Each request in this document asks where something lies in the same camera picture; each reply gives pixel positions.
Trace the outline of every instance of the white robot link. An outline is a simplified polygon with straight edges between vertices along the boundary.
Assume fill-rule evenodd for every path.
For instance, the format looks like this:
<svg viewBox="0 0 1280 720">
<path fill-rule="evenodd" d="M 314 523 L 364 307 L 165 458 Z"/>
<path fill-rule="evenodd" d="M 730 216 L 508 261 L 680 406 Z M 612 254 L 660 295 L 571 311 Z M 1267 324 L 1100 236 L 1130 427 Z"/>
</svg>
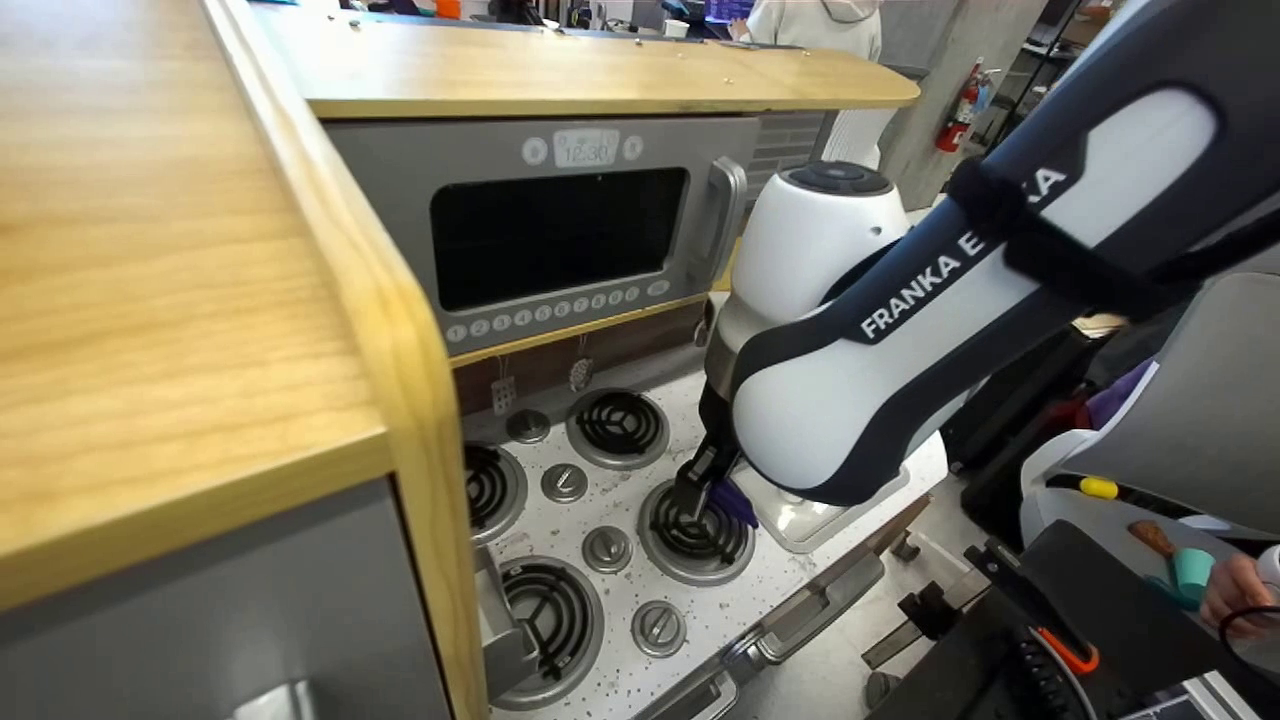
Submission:
<svg viewBox="0 0 1280 720">
<path fill-rule="evenodd" d="M 1146 0 L 904 231 L 851 165 L 775 175 L 707 353 L 684 502 L 745 457 L 772 484 L 865 502 L 956 400 L 1079 311 L 1151 314 L 1259 250 L 1280 218 L 1280 0 Z M 822 202 L 865 212 L 822 218 Z"/>
</svg>

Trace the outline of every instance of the cable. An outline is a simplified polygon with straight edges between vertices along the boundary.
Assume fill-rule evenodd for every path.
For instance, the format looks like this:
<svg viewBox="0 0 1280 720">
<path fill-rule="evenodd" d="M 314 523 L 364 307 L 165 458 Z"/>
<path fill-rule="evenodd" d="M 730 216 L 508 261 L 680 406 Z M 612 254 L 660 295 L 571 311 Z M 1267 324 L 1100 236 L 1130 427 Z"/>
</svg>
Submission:
<svg viewBox="0 0 1280 720">
<path fill-rule="evenodd" d="M 1280 616 L 1280 602 L 1257 602 L 1257 609 L 1237 609 L 1214 625 L 1214 640 L 1222 644 L 1222 652 L 1242 669 L 1242 678 L 1257 678 L 1272 701 L 1280 701 L 1280 682 L 1259 670 L 1257 664 L 1249 664 L 1237 644 L 1231 644 L 1231 625 L 1241 625 L 1242 616 Z"/>
</svg>

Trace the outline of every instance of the orange object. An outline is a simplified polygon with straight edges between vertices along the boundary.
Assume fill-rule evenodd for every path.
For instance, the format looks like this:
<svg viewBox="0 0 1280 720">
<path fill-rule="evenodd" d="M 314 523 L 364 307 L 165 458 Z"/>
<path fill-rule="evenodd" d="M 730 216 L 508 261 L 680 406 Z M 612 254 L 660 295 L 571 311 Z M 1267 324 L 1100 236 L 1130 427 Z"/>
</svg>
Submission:
<svg viewBox="0 0 1280 720">
<path fill-rule="evenodd" d="M 437 15 L 459 18 L 465 15 L 465 0 L 437 0 Z"/>
<path fill-rule="evenodd" d="M 1102 669 L 1102 652 L 1096 652 L 1096 644 L 1089 644 L 1089 656 L 1075 656 L 1072 644 L 1065 644 L 1046 627 L 1033 627 L 1033 630 L 1052 649 L 1052 656 L 1066 664 L 1072 674 L 1093 674 L 1096 669 Z"/>
</svg>

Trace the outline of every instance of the kitchen counter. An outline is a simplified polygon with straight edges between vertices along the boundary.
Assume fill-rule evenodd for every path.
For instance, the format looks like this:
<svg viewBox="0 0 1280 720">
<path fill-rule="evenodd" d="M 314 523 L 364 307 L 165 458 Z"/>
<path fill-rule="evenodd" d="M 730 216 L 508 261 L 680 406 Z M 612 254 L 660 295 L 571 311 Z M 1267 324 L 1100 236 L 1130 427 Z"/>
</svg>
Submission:
<svg viewBox="0 0 1280 720">
<path fill-rule="evenodd" d="M 240 12 L 0 2 L 0 609 L 394 470 L 483 717 L 446 353 Z"/>
<path fill-rule="evenodd" d="M 835 50 L 619 41 L 257 6 L 324 120 L 898 106 L 913 78 Z"/>
</svg>

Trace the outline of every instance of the wooden cabinet edge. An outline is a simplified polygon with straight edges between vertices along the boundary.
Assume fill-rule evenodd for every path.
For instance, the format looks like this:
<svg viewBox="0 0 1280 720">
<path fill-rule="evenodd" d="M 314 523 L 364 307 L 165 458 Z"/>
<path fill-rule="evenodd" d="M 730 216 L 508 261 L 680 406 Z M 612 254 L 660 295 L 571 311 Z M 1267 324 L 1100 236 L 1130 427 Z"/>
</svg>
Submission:
<svg viewBox="0 0 1280 720">
<path fill-rule="evenodd" d="M 489 701 L 459 479 L 459 421 L 437 314 L 311 106 L 267 50 L 246 6 L 240 0 L 203 0 L 203 6 L 349 311 L 364 370 L 386 421 L 394 495 L 446 678 L 446 704 L 459 720 L 479 720 L 489 717 Z"/>
<path fill-rule="evenodd" d="M 919 92 L 886 101 L 360 101 L 306 95 L 321 120 L 465 120 L 465 115 L 768 115 L 768 113 L 841 113 L 841 106 L 906 106 Z"/>
</svg>

